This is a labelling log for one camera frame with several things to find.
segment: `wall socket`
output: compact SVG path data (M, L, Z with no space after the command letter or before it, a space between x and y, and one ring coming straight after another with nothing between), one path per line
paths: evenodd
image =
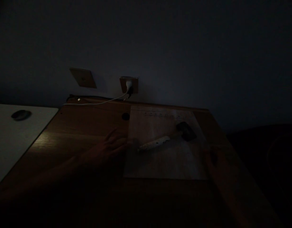
M138 93L139 92L139 79L138 78L120 77L121 90L123 91L123 93L127 92L126 81L131 81L132 82L132 88L133 88L132 93Z
M96 88L96 84L90 70L70 68L70 71L79 86L88 87L88 88Z

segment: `white charging cable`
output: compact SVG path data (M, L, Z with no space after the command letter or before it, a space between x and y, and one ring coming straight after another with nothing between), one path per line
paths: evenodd
M105 101L105 102L102 102L102 103L96 103L96 104L93 104L93 103L86 103L86 104L66 103L66 104L63 104L63 105L100 105L100 104L104 104L104 103L107 103L109 101L113 101L113 100L120 99L120 98L124 97L128 93L128 91L129 91L131 86L132 86L132 82L131 81L126 81L127 91L126 91L125 94L121 95L118 98L114 98L114 99L111 99L111 100L108 100L108 101Z

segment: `dark wall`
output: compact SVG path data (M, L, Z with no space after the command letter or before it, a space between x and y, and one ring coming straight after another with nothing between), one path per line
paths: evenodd
M209 108L226 132L292 122L286 1L157 2L2 2L0 100L116 97L131 76L132 100ZM69 67L90 69L98 89L78 87Z

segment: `hammer handle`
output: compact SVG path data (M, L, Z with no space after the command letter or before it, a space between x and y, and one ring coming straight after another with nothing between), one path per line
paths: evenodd
M182 131L178 131L178 132L176 132L176 133L174 133L174 134L172 134L172 135L164 136L164 137L161 137L161 138L159 138L159 139L157 139L157 140L154 140L154 141L148 142L148 143L146 143L146 144L140 146L140 147L138 148L138 152L139 152L139 151L150 150L150 149L156 148L156 147L158 147L158 146L161 146L161 145L165 144L166 142L170 141L171 139L176 138L176 137L178 137L178 136L180 136L180 135L182 135L182 134L183 134Z

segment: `wooden desk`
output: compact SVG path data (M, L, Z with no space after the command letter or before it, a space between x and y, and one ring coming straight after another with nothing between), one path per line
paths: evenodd
M103 100L85 98L82 101L97 103ZM74 98L68 100L68 103L77 102ZM238 175L241 181L240 186L231 187L250 224L253 227L280 226L270 204L206 109L120 101L98 106L63 106L0 184L0 191L88 150L114 127L118 127L119 133L127 134L129 121L122 120L121 116L130 113L131 105L192 110L209 145L232 158L234 175ZM124 156L121 155L100 175L79 177L77 184L64 189L67 193L61 195L71 197L63 202L71 203L66 204L67 213L60 219L79 227L177 223L182 226L234 226L229 210L233 202L229 203L212 181L125 179L122 177L123 168Z

